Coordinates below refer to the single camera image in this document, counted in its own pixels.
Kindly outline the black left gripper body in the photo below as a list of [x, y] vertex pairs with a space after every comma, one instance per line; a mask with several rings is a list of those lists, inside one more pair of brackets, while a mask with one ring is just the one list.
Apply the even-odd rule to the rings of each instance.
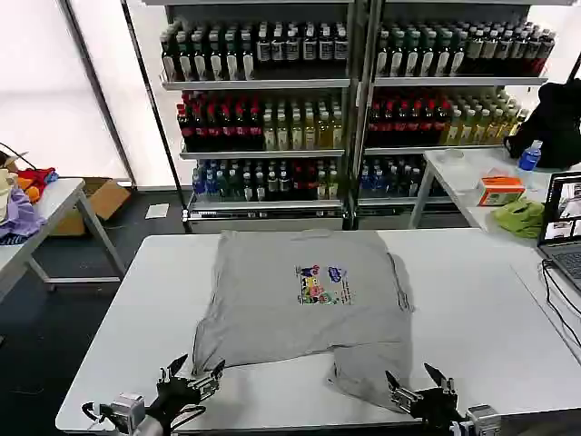
[[163, 427], [171, 427], [184, 413], [202, 411], [202, 406], [199, 406], [201, 395], [188, 386], [189, 382], [178, 377], [159, 380], [156, 383], [157, 398], [147, 407], [147, 415]]

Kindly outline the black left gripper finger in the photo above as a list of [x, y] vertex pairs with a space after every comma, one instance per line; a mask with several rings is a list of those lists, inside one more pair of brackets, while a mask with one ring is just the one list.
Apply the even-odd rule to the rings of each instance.
[[188, 354], [184, 354], [181, 357], [174, 359], [168, 366], [162, 367], [160, 369], [160, 376], [157, 381], [157, 386], [161, 387], [163, 385], [170, 385], [172, 383], [175, 384], [176, 382], [186, 382], [187, 379], [182, 376], [181, 370], [187, 359]]
[[216, 367], [198, 380], [190, 381], [187, 387], [194, 391], [199, 401], [205, 401], [220, 389], [220, 380], [223, 375], [225, 360], [219, 362]]

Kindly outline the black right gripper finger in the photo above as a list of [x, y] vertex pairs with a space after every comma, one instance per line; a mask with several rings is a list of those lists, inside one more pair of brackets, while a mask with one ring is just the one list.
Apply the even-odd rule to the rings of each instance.
[[431, 396], [450, 396], [456, 394], [453, 378], [447, 378], [439, 369], [426, 362], [424, 363], [424, 368], [431, 380], [435, 383], [435, 387], [424, 390], [424, 393]]
[[385, 371], [385, 375], [389, 384], [391, 400], [404, 412], [412, 413], [412, 410], [420, 400], [420, 396], [402, 387], [389, 371]]

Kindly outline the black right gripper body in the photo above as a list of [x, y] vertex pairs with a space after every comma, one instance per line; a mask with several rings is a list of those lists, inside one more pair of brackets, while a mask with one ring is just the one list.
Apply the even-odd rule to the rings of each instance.
[[430, 388], [416, 391], [418, 399], [410, 408], [413, 418], [421, 419], [425, 428], [430, 430], [448, 430], [453, 422], [464, 422], [467, 419], [458, 410], [458, 396], [442, 388]]

